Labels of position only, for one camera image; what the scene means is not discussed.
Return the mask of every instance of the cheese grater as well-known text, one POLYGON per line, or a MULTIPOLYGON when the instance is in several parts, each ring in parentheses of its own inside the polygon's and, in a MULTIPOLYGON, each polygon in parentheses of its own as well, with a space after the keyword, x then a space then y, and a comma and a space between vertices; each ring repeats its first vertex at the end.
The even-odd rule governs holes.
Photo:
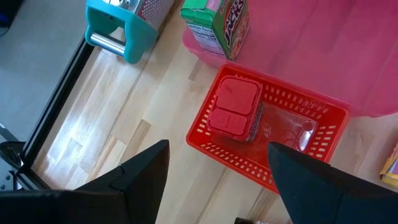
POLYGON ((151 48, 174 0, 87 0, 86 41, 137 63, 151 48), (110 33, 124 29, 126 42, 110 33))

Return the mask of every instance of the metal grater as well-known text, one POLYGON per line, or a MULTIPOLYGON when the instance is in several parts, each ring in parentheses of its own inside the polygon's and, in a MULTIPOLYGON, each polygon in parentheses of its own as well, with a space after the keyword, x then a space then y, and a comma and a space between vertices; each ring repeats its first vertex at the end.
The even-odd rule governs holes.
POLYGON ((154 29, 159 30, 174 0, 104 0, 106 3, 122 7, 138 15, 154 29))

